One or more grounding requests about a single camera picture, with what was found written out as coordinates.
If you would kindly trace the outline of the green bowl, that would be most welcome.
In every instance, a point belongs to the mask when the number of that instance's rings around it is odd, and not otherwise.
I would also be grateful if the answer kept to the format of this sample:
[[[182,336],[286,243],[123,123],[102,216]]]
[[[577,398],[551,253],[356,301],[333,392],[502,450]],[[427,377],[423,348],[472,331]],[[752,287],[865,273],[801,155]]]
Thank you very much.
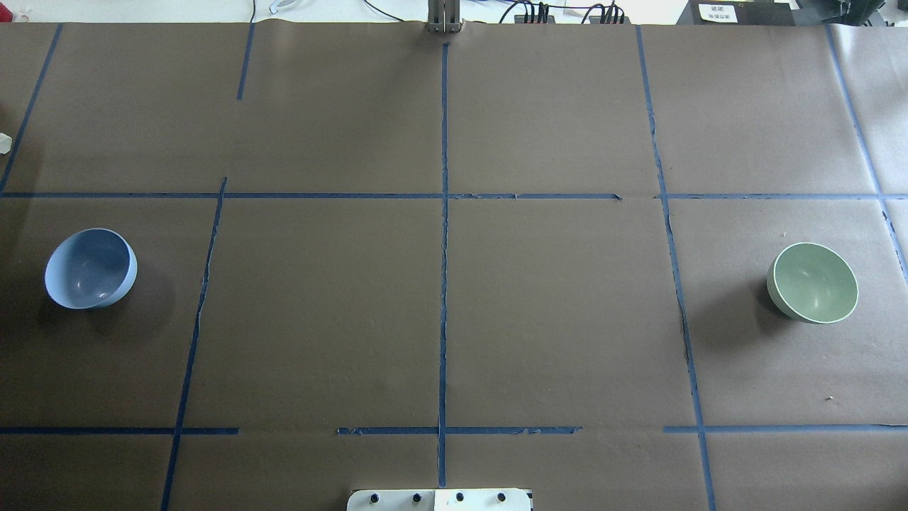
[[[781,314],[807,324],[842,322],[860,299],[853,269],[820,243],[799,242],[782,249],[766,272],[765,287]]]

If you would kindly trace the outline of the blue bowl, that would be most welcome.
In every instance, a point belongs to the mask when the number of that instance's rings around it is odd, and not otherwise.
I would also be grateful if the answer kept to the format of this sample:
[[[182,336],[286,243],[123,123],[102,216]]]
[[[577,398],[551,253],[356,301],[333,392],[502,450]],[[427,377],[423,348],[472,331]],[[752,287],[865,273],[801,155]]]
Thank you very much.
[[[132,290],[138,258],[120,233],[85,229],[52,252],[43,273],[48,297],[71,310],[110,307]]]

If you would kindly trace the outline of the white plate with black knobs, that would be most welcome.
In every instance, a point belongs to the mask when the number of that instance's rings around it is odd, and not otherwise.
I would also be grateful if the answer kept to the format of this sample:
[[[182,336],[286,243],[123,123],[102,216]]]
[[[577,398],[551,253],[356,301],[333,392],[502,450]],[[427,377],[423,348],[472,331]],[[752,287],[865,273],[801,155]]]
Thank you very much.
[[[357,490],[347,510],[533,510],[531,491],[520,488]]]

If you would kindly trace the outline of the black box with white label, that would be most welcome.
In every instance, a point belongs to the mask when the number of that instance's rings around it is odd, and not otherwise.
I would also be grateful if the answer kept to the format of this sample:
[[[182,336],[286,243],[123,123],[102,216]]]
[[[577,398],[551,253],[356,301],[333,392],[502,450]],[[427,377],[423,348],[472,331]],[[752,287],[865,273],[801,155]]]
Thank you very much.
[[[795,26],[787,2],[687,1],[675,25]]]

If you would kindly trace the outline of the small white object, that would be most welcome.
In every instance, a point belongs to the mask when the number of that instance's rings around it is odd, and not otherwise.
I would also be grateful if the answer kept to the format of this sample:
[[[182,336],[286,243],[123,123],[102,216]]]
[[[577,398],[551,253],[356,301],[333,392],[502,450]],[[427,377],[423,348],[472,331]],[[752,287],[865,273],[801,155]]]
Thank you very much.
[[[6,133],[0,133],[0,155],[9,154],[12,150],[12,137],[6,135]]]

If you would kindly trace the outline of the aluminium profile post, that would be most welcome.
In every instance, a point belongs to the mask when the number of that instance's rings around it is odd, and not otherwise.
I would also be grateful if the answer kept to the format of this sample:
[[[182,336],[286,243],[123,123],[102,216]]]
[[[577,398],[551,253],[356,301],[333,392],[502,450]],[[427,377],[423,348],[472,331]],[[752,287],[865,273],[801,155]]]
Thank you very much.
[[[463,29],[460,0],[428,0],[427,31],[429,33],[459,33]]]

